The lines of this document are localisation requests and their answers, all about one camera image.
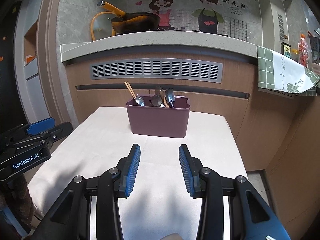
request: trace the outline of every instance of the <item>metal spoon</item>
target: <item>metal spoon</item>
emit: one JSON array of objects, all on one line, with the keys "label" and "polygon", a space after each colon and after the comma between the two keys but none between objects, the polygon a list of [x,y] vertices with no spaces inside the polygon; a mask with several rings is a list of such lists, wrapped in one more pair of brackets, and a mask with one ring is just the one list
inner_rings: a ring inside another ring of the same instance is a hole
[{"label": "metal spoon", "polygon": [[174,98],[174,93],[173,93],[173,89],[169,88],[165,91],[165,97],[167,99],[167,102],[169,102],[173,108],[173,101],[175,101],[176,99]]},{"label": "metal spoon", "polygon": [[155,95],[161,97],[161,100],[164,103],[165,107],[169,107],[167,104],[167,101],[165,100],[165,92],[162,89],[162,87],[160,87],[160,86],[155,87]]},{"label": "metal spoon", "polygon": [[138,105],[144,106],[144,100],[143,100],[142,97],[136,96],[135,100],[136,100],[136,102],[137,102]]},{"label": "metal spoon", "polygon": [[162,100],[161,100],[161,97],[160,96],[152,96],[152,98],[150,99],[150,104],[152,106],[161,106],[162,105]]}]

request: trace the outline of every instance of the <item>dish towel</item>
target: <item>dish towel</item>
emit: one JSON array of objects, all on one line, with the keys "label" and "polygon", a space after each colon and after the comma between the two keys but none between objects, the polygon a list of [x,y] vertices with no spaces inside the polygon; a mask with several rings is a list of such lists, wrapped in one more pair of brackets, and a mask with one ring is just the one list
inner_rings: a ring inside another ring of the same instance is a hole
[{"label": "dish towel", "polygon": [[316,96],[320,76],[271,49],[257,46],[258,87]]}]

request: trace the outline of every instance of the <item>wall shelf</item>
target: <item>wall shelf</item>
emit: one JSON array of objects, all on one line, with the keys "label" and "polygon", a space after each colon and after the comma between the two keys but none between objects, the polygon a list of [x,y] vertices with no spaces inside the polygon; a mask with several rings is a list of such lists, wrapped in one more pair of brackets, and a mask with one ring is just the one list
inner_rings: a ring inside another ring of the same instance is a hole
[{"label": "wall shelf", "polygon": [[38,27],[38,20],[35,21],[35,23],[30,27],[30,29],[24,35],[25,65],[30,62],[30,60],[27,61],[27,56],[32,56],[34,58],[37,56],[37,52],[36,52],[37,27]]}]

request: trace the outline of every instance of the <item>cartoon boy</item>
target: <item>cartoon boy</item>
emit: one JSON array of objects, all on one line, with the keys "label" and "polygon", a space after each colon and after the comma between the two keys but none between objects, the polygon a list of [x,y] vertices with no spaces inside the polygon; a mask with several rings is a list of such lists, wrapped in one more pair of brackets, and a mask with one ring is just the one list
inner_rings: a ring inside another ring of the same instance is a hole
[{"label": "cartoon boy", "polygon": [[218,0],[200,0],[204,5],[203,9],[198,9],[193,12],[194,17],[198,17],[199,30],[202,33],[217,34],[218,22],[223,23],[224,20],[221,14],[213,10],[218,4]]}]

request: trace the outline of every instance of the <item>white tablecloth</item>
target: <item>white tablecloth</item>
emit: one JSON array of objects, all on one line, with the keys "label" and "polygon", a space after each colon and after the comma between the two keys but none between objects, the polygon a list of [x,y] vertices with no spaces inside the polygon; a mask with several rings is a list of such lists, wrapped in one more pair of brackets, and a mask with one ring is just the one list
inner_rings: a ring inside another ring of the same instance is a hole
[{"label": "white tablecloth", "polygon": [[[125,240],[159,240],[179,233],[196,239],[201,199],[192,199],[184,183],[178,150],[187,144],[203,166],[225,177],[247,177],[236,143],[223,116],[190,112],[185,138],[165,138],[131,133],[126,108],[100,107],[53,152],[29,183],[32,200],[46,213],[76,175],[91,178],[115,167],[141,147],[133,192],[118,199]],[[229,207],[224,197],[224,239],[229,239]]]}]

